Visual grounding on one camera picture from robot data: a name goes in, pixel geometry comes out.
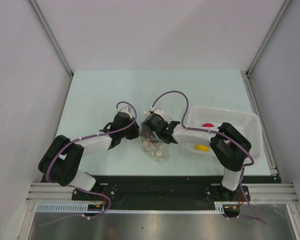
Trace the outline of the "clear polka dot zip bag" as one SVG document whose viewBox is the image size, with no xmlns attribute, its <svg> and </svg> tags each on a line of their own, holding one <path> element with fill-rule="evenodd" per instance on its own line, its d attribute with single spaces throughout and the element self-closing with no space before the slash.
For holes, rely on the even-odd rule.
<svg viewBox="0 0 300 240">
<path fill-rule="evenodd" d="M 144 114 L 145 118 L 148 117 L 150 114 L 151 114 L 150 112 L 145 113 Z M 170 117 L 166 118 L 166 116 L 164 116 L 163 119 L 167 121 L 167 124 L 171 120 Z M 139 139 L 140 139 L 140 148 L 150 159 L 159 163 L 164 163 L 167 160 L 167 158 L 169 157 L 168 144 L 164 142 L 149 144 L 149 142 L 144 137 L 141 136 L 141 125 L 139 127 Z"/>
</svg>

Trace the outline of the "yellow fake fruit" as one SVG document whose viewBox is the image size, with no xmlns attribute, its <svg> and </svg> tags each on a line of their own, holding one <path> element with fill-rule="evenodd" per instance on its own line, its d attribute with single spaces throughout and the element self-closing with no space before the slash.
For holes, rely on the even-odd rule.
<svg viewBox="0 0 300 240">
<path fill-rule="evenodd" d="M 204 146 L 204 145 L 196 145 L 195 149 L 201 152 L 208 152 L 210 150 L 208 146 Z"/>
</svg>

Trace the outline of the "red fake fruit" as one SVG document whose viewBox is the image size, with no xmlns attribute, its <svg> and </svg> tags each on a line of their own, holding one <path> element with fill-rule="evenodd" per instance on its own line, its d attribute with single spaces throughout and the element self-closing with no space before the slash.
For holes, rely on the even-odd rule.
<svg viewBox="0 0 300 240">
<path fill-rule="evenodd" d="M 202 127 L 204 127 L 204 128 L 213 128 L 214 125 L 213 125 L 212 123 L 204 123 L 204 124 L 202 125 Z"/>
</svg>

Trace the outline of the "orange fake fruit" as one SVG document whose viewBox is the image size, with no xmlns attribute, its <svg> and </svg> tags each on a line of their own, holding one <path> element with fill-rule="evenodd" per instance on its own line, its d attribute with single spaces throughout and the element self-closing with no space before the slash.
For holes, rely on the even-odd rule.
<svg viewBox="0 0 300 240">
<path fill-rule="evenodd" d="M 148 143 L 149 143 L 150 145 L 153 145 L 153 144 L 154 144 L 154 142 L 152 141 L 152 138 L 151 138 L 149 132 L 147 133 L 146 138 L 147 138 L 147 141 L 148 141 Z"/>
</svg>

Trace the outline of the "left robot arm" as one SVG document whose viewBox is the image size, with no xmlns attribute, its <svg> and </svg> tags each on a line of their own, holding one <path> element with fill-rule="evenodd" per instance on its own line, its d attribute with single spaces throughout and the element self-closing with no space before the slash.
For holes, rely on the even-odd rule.
<svg viewBox="0 0 300 240">
<path fill-rule="evenodd" d="M 122 139 L 133 140 L 139 135 L 135 118 L 127 112 L 118 112 L 106 126 L 110 128 L 76 140 L 64 135 L 57 136 L 39 162 L 38 170 L 48 182 L 81 189 L 88 199 L 97 199 L 101 188 L 94 177 L 79 170 L 82 157 L 110 150 L 119 145 Z"/>
</svg>

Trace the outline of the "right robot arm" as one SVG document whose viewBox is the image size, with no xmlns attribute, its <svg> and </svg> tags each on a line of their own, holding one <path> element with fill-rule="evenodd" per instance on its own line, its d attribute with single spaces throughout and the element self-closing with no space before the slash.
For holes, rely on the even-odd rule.
<svg viewBox="0 0 300 240">
<path fill-rule="evenodd" d="M 167 145 L 186 143 L 210 147 L 224 169 L 220 194 L 227 201 L 239 194 L 238 186 L 247 166 L 245 160 L 251 160 L 250 166 L 255 163 L 250 155 L 251 143 L 228 122 L 217 129 L 191 127 L 183 121 L 168 122 L 160 114 L 151 112 L 141 123 L 140 134 L 146 140 Z"/>
</svg>

